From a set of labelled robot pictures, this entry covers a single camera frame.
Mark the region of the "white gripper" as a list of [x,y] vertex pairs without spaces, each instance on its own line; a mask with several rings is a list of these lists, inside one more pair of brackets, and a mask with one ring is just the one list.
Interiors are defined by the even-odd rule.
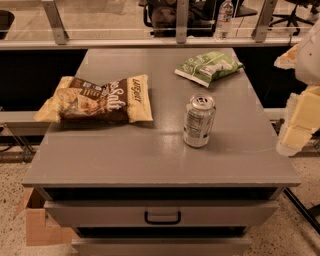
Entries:
[[298,45],[279,56],[274,66],[285,70],[295,68],[296,78],[310,85],[301,94],[290,94],[278,136],[276,151],[293,156],[320,129],[320,20]]

